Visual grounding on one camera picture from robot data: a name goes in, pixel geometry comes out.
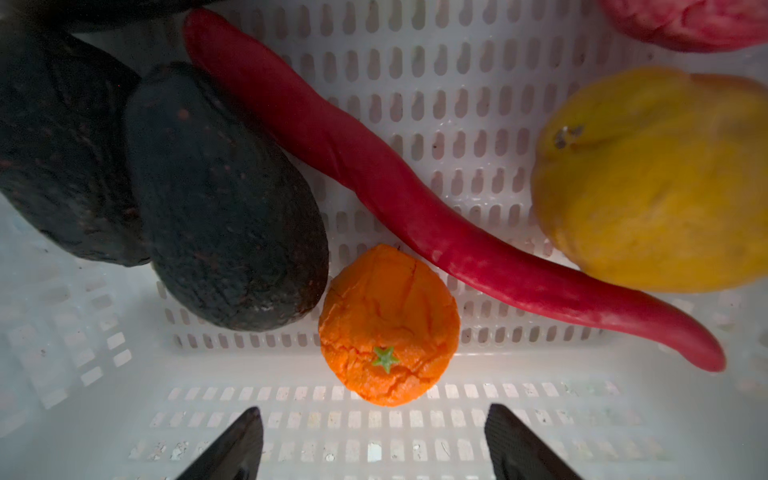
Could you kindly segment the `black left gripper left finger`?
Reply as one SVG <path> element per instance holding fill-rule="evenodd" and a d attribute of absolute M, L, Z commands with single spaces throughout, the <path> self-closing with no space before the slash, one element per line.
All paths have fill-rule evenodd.
<path fill-rule="evenodd" d="M 254 480 L 264 446 L 261 412 L 245 410 L 177 480 Z"/>

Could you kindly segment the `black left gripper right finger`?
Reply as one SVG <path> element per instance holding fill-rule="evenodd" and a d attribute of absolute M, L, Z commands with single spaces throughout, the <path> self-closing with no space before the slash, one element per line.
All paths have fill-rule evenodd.
<path fill-rule="evenodd" d="M 502 404 L 493 403 L 490 405 L 484 434 L 497 479 L 582 479 L 510 409 Z"/>

